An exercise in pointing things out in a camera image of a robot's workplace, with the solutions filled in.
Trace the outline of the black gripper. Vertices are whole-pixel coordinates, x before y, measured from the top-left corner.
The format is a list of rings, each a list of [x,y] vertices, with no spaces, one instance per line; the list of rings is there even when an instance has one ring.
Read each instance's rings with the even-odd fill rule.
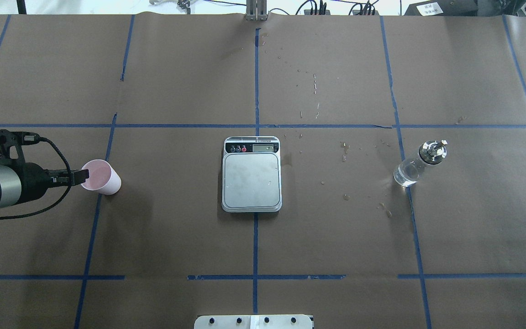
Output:
[[[89,179],[89,170],[46,170],[36,163],[15,167],[21,182],[21,195],[16,204],[40,199],[48,191],[62,186],[77,186]]]

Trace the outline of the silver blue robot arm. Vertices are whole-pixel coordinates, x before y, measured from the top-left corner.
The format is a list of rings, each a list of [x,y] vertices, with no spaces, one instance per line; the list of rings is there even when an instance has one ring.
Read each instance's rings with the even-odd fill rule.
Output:
[[[81,185],[89,170],[46,170],[36,163],[0,165],[0,209],[40,199],[49,189]]]

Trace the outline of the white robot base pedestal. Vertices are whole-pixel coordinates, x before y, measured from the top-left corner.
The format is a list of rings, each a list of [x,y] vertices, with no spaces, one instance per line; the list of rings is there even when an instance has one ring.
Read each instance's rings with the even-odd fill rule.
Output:
[[[199,316],[194,329],[313,329],[306,314],[245,314]]]

